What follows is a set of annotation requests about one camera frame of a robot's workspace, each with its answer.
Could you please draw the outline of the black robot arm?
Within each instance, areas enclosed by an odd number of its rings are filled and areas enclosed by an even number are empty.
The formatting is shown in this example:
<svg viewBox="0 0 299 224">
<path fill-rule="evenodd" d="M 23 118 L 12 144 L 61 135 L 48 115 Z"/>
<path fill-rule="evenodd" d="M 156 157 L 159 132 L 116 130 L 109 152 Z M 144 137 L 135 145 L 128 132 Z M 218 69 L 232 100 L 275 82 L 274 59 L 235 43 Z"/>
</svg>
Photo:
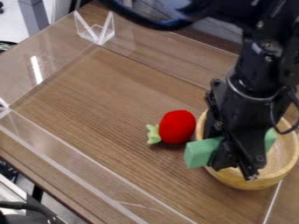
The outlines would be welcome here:
<svg viewBox="0 0 299 224">
<path fill-rule="evenodd" d="M 299 0 L 181 0 L 156 20 L 120 0 L 99 0 L 119 16 L 160 31 L 179 30 L 204 18 L 234 24 L 243 32 L 238 62 L 224 80 L 210 83 L 204 136 L 222 137 L 208 167 L 235 167 L 243 179 L 267 166 L 266 135 L 299 129 Z"/>
</svg>

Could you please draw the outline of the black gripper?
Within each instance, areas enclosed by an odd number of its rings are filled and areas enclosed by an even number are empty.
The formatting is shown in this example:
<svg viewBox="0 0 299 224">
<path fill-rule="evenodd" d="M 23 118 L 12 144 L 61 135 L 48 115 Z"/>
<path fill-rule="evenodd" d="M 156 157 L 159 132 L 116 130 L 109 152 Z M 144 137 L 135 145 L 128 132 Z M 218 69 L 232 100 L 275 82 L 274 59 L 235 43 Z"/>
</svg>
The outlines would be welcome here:
<svg viewBox="0 0 299 224">
<path fill-rule="evenodd" d="M 207 166 L 215 172 L 239 168 L 246 181 L 258 179 L 267 165 L 267 132 L 274 129 L 286 135 L 299 128 L 299 117 L 290 128 L 278 127 L 291 105 L 299 112 L 295 94 L 295 85 L 254 92 L 235 73 L 211 82 L 204 137 L 211 138 Z"/>
</svg>

